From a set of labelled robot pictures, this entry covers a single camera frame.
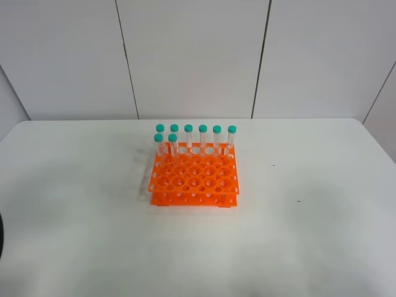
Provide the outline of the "test tube with teal cap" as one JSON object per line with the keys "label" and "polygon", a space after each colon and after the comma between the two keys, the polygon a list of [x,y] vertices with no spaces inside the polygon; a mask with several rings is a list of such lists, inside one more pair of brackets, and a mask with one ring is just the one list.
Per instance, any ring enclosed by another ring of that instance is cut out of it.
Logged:
{"label": "test tube with teal cap", "polygon": [[175,133],[171,133],[168,136],[168,141],[170,143],[170,151],[171,151],[171,157],[174,165],[177,165],[179,163],[179,157],[178,157],[178,137]]}

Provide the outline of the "orange test tube rack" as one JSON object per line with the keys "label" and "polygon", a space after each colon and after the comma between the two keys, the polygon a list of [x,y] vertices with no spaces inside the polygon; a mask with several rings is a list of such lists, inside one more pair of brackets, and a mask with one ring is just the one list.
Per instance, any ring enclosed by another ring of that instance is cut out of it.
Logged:
{"label": "orange test tube rack", "polygon": [[194,142],[184,142],[173,157],[165,143],[162,155],[156,155],[148,191],[156,206],[236,207],[239,195],[235,148],[221,143],[217,151],[208,143],[204,150]]}

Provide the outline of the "second row left tube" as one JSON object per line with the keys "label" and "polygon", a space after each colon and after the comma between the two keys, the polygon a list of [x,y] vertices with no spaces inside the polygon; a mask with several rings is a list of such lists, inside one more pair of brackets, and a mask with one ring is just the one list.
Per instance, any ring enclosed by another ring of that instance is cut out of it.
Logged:
{"label": "second row left tube", "polygon": [[166,153],[165,153],[166,145],[163,140],[163,135],[161,133],[156,133],[154,135],[154,141],[157,144],[157,156],[159,157],[160,162],[164,163],[166,160]]}

